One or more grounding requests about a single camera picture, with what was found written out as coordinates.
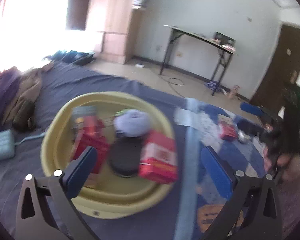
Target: pile of clothes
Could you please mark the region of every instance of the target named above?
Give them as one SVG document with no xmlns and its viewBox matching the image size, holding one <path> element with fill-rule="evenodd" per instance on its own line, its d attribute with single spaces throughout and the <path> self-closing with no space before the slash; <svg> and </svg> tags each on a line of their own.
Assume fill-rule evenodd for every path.
<svg viewBox="0 0 300 240">
<path fill-rule="evenodd" d="M 34 103 L 42 87 L 42 72 L 53 65 L 52 61 L 25 73 L 12 67 L 0 73 L 0 131 L 8 124 L 20 132 L 34 128 Z"/>
</svg>

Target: metal bolt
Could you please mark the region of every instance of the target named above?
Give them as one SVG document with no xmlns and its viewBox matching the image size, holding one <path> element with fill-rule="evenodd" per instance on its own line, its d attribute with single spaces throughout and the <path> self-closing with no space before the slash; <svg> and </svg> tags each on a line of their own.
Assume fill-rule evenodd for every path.
<svg viewBox="0 0 300 240">
<path fill-rule="evenodd" d="M 272 180 L 272 179 L 273 179 L 273 177 L 272 177 L 272 175 L 271 175 L 271 174 L 267 174 L 267 175 L 266 175 L 266 179 L 267 179 L 267 180 Z"/>
<path fill-rule="evenodd" d="M 54 176 L 59 177 L 62 175 L 62 170 L 55 170 L 53 173 Z"/>
<path fill-rule="evenodd" d="M 243 177 L 244 176 L 244 172 L 243 171 L 236 171 L 235 174 L 238 176 L 238 177 Z"/>
<path fill-rule="evenodd" d="M 33 175 L 32 174 L 28 174 L 27 176 L 26 176 L 26 180 L 31 180 L 33 178 Z"/>
</svg>

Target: wooden cabinet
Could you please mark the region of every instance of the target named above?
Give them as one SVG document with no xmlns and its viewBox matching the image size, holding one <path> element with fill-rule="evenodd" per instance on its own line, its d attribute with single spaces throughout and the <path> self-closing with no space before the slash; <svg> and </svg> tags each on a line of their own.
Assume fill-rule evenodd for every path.
<svg viewBox="0 0 300 240">
<path fill-rule="evenodd" d="M 134 17 L 140 12 L 132 9 L 132 3 L 133 0 L 90 0 L 86 30 L 105 32 L 101 58 L 119 63 L 131 58 L 139 26 L 133 20 L 132 29 L 131 19 L 140 19 Z"/>
</svg>

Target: tile floor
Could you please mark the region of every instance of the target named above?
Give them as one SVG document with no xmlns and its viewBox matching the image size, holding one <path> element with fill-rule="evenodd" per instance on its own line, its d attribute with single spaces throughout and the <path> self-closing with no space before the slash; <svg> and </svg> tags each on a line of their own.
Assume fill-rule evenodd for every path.
<svg viewBox="0 0 300 240">
<path fill-rule="evenodd" d="M 222 93 L 216 93 L 213 97 L 211 95 L 211 90 L 204 85 L 203 81 L 197 78 L 179 73 L 172 69 L 165 69 L 163 75 L 159 76 L 160 67 L 158 65 L 149 62 L 142 62 L 142 64 L 145 65 L 144 68 L 138 68 L 135 67 L 136 63 L 140 63 L 140 61 L 132 59 L 127 64 L 121 65 L 98 59 L 89 64 L 89 67 L 92 70 L 96 70 L 104 74 L 123 76 L 127 79 L 137 80 L 151 88 L 158 89 L 175 96 L 180 95 L 173 91 L 168 83 L 162 80 L 162 78 L 165 80 L 168 80 L 169 78 L 179 78 L 183 81 L 184 85 L 173 85 L 173 87 L 184 97 L 196 98 L 208 104 L 239 114 L 253 122 L 259 122 L 256 116 L 248 114 L 240 109 L 241 100 L 238 98 L 230 100 Z"/>
</svg>

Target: yellow basin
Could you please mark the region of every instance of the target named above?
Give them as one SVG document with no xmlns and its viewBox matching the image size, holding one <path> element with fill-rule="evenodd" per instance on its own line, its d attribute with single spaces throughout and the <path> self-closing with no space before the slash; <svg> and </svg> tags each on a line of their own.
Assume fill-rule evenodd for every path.
<svg viewBox="0 0 300 240">
<path fill-rule="evenodd" d="M 46 176 L 57 169 L 64 170 L 71 161 L 73 146 L 70 117 L 72 108 L 96 105 L 100 119 L 109 118 L 123 109 L 138 109 L 151 117 L 152 128 L 174 139 L 168 119 L 155 106 L 121 92 L 89 93 L 65 104 L 53 119 L 41 146 L 41 164 Z M 104 128 L 109 143 L 115 140 L 114 127 Z M 92 217 L 114 219 L 125 217 L 161 201 L 172 184 L 159 184 L 140 177 L 121 178 L 112 173 L 105 162 L 93 188 L 83 187 L 79 196 L 72 199 L 76 208 Z"/>
</svg>

